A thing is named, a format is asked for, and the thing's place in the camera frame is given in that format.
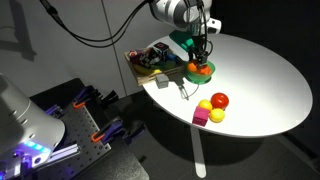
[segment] dark floor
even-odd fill
[[[151,180],[200,179],[195,173],[188,125],[153,106],[139,92],[109,108],[127,126],[145,123],[130,150]],[[320,180],[320,176],[276,137],[241,139],[201,131],[207,176],[219,180]]]

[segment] white tabletop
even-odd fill
[[[166,112],[192,125],[199,101],[210,100],[214,93],[222,92],[230,100],[224,120],[220,123],[208,120],[205,127],[193,126],[226,136],[263,137],[288,131],[305,120],[312,107],[312,93],[305,78],[292,64],[241,38],[214,34],[208,39],[214,46],[208,60],[216,66],[210,82],[197,89],[198,85],[176,75],[170,78],[167,88],[158,89],[155,82],[143,85]],[[188,60],[188,54],[169,36],[149,46],[157,42],[169,45],[183,60]],[[174,80],[179,77],[189,95],[197,89],[189,100],[182,96]]]

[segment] green object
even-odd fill
[[[208,75],[197,74],[197,73],[189,71],[188,68],[186,68],[186,78],[190,82],[195,83],[195,84],[205,84],[205,83],[209,82],[212,74],[216,70],[216,67],[209,61],[207,62],[207,65],[212,70],[211,74],[208,74]]]
[[[175,30],[169,34],[169,37],[187,52],[189,51],[190,47],[194,47],[192,35],[188,32]]]

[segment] wooden tray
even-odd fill
[[[169,49],[169,53],[175,54],[171,49]],[[171,74],[180,73],[180,72],[184,71],[185,64],[186,64],[186,62],[181,60],[181,58],[178,56],[178,58],[176,60],[176,66],[175,67],[173,67],[171,69],[168,69],[168,70],[163,70],[162,72],[157,73],[157,74],[144,75],[144,74],[141,74],[141,73],[137,72],[134,69],[132,63],[130,62],[129,51],[125,52],[124,56],[125,56],[125,59],[127,61],[128,66],[130,67],[130,70],[131,70],[133,76],[135,77],[135,79],[136,79],[136,81],[138,83],[138,86],[142,86],[145,83],[149,83],[149,82],[154,81],[155,78],[156,78],[156,75],[158,75],[158,74],[165,74],[165,75],[169,76]]]

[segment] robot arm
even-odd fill
[[[218,34],[219,20],[210,18],[212,0],[154,0],[150,3],[153,17],[192,36],[194,47],[188,50],[195,55],[199,65],[207,62],[207,34]]]

